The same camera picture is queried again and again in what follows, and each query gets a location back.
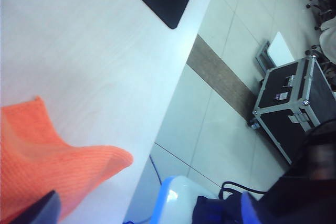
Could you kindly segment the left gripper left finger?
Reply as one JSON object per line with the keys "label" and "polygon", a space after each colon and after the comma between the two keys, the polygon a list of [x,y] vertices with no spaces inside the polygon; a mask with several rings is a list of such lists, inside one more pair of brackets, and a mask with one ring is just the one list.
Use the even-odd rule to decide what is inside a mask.
{"label": "left gripper left finger", "polygon": [[14,223],[57,223],[60,212],[59,194],[52,190],[16,217]]}

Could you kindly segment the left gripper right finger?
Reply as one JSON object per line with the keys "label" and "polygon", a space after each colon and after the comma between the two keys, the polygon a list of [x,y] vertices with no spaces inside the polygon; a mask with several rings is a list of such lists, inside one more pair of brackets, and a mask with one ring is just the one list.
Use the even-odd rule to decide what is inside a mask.
{"label": "left gripper right finger", "polygon": [[249,194],[237,193],[224,200],[198,196],[192,223],[261,223],[261,220]]}

